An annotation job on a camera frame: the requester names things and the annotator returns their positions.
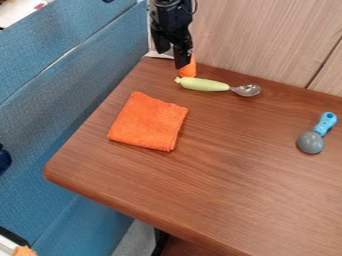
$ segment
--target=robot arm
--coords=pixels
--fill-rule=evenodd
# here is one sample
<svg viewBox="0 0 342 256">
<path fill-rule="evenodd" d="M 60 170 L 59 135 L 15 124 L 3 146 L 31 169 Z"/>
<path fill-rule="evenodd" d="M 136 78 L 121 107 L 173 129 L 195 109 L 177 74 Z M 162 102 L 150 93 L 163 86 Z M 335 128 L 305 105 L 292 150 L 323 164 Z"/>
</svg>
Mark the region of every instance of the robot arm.
<svg viewBox="0 0 342 256">
<path fill-rule="evenodd" d="M 173 44 L 176 68 L 189 64 L 193 48 L 189 32 L 192 0 L 151 0 L 150 9 L 151 34 L 158 53 L 168 51 Z"/>
</svg>

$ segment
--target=blue bench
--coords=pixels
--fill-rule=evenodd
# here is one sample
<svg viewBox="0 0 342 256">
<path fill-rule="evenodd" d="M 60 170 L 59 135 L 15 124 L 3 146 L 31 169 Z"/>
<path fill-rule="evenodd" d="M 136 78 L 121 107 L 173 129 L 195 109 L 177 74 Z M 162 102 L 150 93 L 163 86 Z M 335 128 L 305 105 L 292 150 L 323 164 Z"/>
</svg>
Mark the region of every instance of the blue bench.
<svg viewBox="0 0 342 256">
<path fill-rule="evenodd" d="M 146 2 L 55 0 L 0 33 L 0 226 L 40 256 L 110 255 L 132 219 L 42 167 L 148 50 Z"/>
</svg>

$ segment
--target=gray toy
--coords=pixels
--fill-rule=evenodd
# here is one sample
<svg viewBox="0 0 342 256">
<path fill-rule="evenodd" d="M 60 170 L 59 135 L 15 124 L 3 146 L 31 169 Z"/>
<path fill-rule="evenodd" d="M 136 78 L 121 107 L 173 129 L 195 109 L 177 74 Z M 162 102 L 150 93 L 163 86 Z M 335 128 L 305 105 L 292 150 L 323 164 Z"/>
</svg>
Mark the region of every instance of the gray toy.
<svg viewBox="0 0 342 256">
<path fill-rule="evenodd" d="M 337 123 L 337 117 L 332 112 L 325 112 L 313 132 L 306 132 L 299 136 L 297 146 L 307 154 L 318 154 L 324 148 L 323 136 Z"/>
</svg>

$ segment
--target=spoon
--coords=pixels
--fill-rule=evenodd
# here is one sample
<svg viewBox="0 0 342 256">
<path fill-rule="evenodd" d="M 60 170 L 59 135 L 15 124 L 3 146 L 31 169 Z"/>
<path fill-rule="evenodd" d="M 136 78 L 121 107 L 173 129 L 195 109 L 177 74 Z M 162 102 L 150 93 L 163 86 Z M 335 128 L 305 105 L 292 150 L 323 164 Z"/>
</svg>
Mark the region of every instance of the spoon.
<svg viewBox="0 0 342 256">
<path fill-rule="evenodd" d="M 206 91 L 206 92 L 223 92 L 232 90 L 236 94 L 243 97 L 256 96 L 261 92 L 261 88 L 256 84 L 241 85 L 237 87 L 231 87 L 228 84 L 208 80 L 201 78 L 192 77 L 177 77 L 176 83 L 181 84 L 182 87 L 186 89 L 196 90 L 196 91 Z"/>
<path fill-rule="evenodd" d="M 230 87 L 230 90 L 243 97 L 256 96 L 261 92 L 261 88 L 257 84 L 247 84 L 237 87 Z"/>
</svg>

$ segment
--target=wooden table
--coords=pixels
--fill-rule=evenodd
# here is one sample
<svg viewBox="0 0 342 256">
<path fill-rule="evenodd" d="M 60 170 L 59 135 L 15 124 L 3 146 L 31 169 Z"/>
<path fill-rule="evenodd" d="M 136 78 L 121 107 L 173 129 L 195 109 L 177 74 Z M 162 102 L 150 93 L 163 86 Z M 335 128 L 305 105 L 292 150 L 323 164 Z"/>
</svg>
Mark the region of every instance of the wooden table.
<svg viewBox="0 0 342 256">
<path fill-rule="evenodd" d="M 204 65 L 199 77 L 263 92 L 191 91 L 175 76 L 172 61 L 142 60 L 44 176 L 220 255 L 341 256 L 342 127 L 319 155 L 295 146 L 322 112 L 342 117 L 341 98 Z M 132 91 L 189 108 L 172 153 L 107 140 Z"/>
</svg>

